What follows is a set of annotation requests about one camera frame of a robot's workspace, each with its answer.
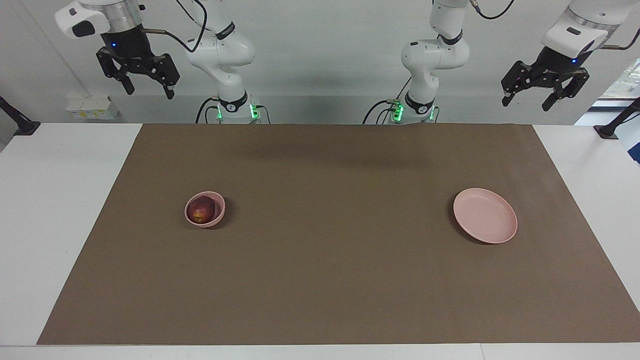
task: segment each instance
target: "black cable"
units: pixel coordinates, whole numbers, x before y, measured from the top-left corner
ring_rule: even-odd
[[[631,40],[631,42],[629,43],[629,45],[627,46],[623,46],[621,48],[619,48],[618,50],[629,50],[631,49],[631,47],[636,43],[636,41],[638,40],[638,37],[640,37],[640,29],[638,29],[638,31],[636,31],[636,35],[634,36],[634,39]]]
[[[631,40],[631,42],[629,43],[629,45],[627,46],[620,46],[620,45],[604,45],[602,47],[603,50],[629,50],[631,49],[631,47],[636,43],[636,41],[638,40],[638,37],[640,37],[640,29],[638,29],[638,31],[636,31],[636,35],[634,36],[633,40]]]
[[[269,109],[267,109],[266,106],[264,105],[256,105],[255,107],[256,109],[264,109],[264,111],[267,113],[267,121],[269,122],[269,124],[271,123],[271,117],[269,116]]]
[[[631,117],[631,118],[629,118],[629,119],[627,119],[627,120],[623,121],[623,122],[621,123],[621,125],[622,125],[622,124],[626,124],[627,122],[630,122],[631,120],[633,120],[633,119],[637,118],[638,116],[640,116],[640,114],[637,114],[636,116]]]
[[[208,97],[203,103],[202,105],[200,105],[200,109],[198,110],[198,115],[196,116],[196,124],[199,123],[200,121],[200,116],[202,115],[202,110],[204,110],[204,107],[209,103],[209,101],[218,101],[217,97]]]
[[[191,16],[191,14],[187,11],[187,9],[180,2],[180,0],[175,0],[175,2],[178,3],[178,5],[180,5],[180,7],[182,8],[182,11],[184,11],[184,13],[187,14],[187,16],[189,17],[189,19],[191,19],[191,21],[196,22],[196,19],[194,19],[193,16]]]
[[[384,109],[380,112],[380,114],[378,114],[378,118],[376,119],[376,125],[378,125],[378,123],[380,122],[380,117],[382,117],[382,114],[387,113],[387,115],[389,115],[389,113],[391,112],[391,110],[389,109]]]
[[[409,83],[411,82],[411,77],[409,77],[409,80],[406,81],[406,83],[404,84],[404,86],[402,87],[402,90],[400,90],[400,92],[398,93],[398,96],[396,96],[396,100],[400,99],[400,95],[402,95],[402,92],[406,89],[407,86],[409,86]],[[384,125],[387,122],[387,118],[389,117],[389,114],[391,113],[391,110],[393,109],[393,104],[391,106],[389,106],[389,112],[385,115],[385,119],[382,120],[382,124],[380,125]]]
[[[386,103],[387,103],[386,100],[381,100],[381,101],[376,102],[376,104],[374,106],[371,106],[371,109],[369,109],[369,111],[367,112],[367,115],[365,115],[364,120],[362,121],[362,125],[367,123],[367,119],[369,118],[369,115],[371,115],[373,110],[375,110],[378,106],[380,106],[382,104],[386,104]]]
[[[476,6],[474,6],[474,8],[476,9],[476,12],[477,12],[478,14],[480,14],[480,16],[481,16],[483,19],[487,19],[487,20],[495,20],[495,19],[498,19],[499,17],[503,16],[505,13],[507,13],[507,12],[508,12],[508,11],[509,11],[509,9],[511,8],[511,5],[513,5],[513,2],[514,2],[514,1],[515,1],[515,0],[511,0],[511,2],[507,5],[507,7],[506,7],[506,8],[505,8],[501,13],[499,13],[499,14],[498,14],[498,15],[496,15],[496,16],[486,16],[486,15],[485,15],[485,14],[483,14],[483,13],[482,13],[482,11],[480,10],[480,6],[477,6],[477,7],[476,7]]]
[[[210,106],[204,111],[204,122],[205,122],[205,124],[209,123],[209,118],[207,117],[207,114],[208,114],[209,110],[211,110],[211,109],[218,110],[218,107],[217,106]]]
[[[194,0],[194,2],[196,4],[198,4],[198,5],[200,5],[200,7],[202,8],[202,11],[204,12],[204,20],[202,21],[202,29],[200,29],[200,35],[198,36],[198,41],[196,41],[196,44],[193,46],[193,49],[190,49],[187,46],[187,44],[185,44],[182,40],[180,40],[180,38],[178,38],[177,36],[175,36],[174,34],[170,33],[167,30],[163,30],[163,29],[142,29],[142,32],[146,33],[146,34],[166,35],[168,37],[171,37],[172,39],[174,39],[178,43],[180,43],[180,45],[182,45],[182,47],[185,48],[186,51],[189,51],[190,53],[195,53],[195,51],[198,49],[198,46],[200,46],[200,42],[202,41],[202,37],[204,36],[204,31],[207,29],[207,19],[209,18],[209,15],[207,14],[207,8],[204,7],[204,5],[200,2],[200,0]],[[180,4],[180,7],[182,7],[182,9],[184,9],[186,11],[186,9],[180,3],[180,1],[178,1],[178,3]]]

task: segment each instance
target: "brown mat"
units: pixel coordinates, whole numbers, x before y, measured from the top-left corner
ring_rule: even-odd
[[[489,188],[482,245],[454,196]],[[221,226],[184,203],[227,197]],[[38,344],[640,341],[531,126],[144,125]]]

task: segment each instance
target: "black stand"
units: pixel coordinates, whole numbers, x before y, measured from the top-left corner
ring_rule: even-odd
[[[37,121],[31,121],[28,117],[24,116],[18,109],[11,106],[8,102],[0,96],[0,108],[9,115],[11,119],[18,125],[18,130],[14,133],[15,136],[28,136],[35,133],[40,123]]]
[[[596,125],[593,128],[596,129],[598,135],[600,135],[603,139],[608,140],[617,140],[616,129],[618,126],[624,124],[624,122],[635,112],[640,111],[640,97],[638,97],[634,102],[631,103],[626,109],[624,109],[620,115],[618,115],[612,122],[608,125]]]

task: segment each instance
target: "white wall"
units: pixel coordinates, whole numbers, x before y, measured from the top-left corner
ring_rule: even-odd
[[[156,53],[172,54],[182,78],[176,98],[167,101],[157,83],[135,76],[136,93],[125,95],[106,79],[95,59],[100,37],[71,40],[58,30],[53,14],[70,0],[0,2],[0,94],[34,119],[70,121],[66,95],[110,95],[126,122],[191,122],[203,97],[215,94],[211,82],[186,61],[172,39],[150,35]],[[228,0],[238,30],[256,44],[256,61],[241,69],[250,91],[269,106],[274,122],[357,123],[377,99],[393,97],[408,78],[400,62],[404,44],[435,37],[428,0]],[[485,13],[508,1],[483,0]],[[439,72],[437,105],[442,122],[573,124],[634,59],[629,51],[598,51],[586,63],[592,77],[578,98],[545,113],[550,90],[518,94],[503,108],[500,80],[516,60],[532,63],[540,38],[569,0],[516,0],[503,18],[481,19],[469,9],[465,37],[472,57],[462,69]],[[183,39],[197,27],[173,0],[145,3],[144,24],[166,28]],[[611,43],[626,44],[635,33],[637,6]]]

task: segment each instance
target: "window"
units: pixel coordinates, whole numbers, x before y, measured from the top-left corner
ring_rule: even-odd
[[[640,59],[634,61],[601,99],[635,99],[640,97]]]

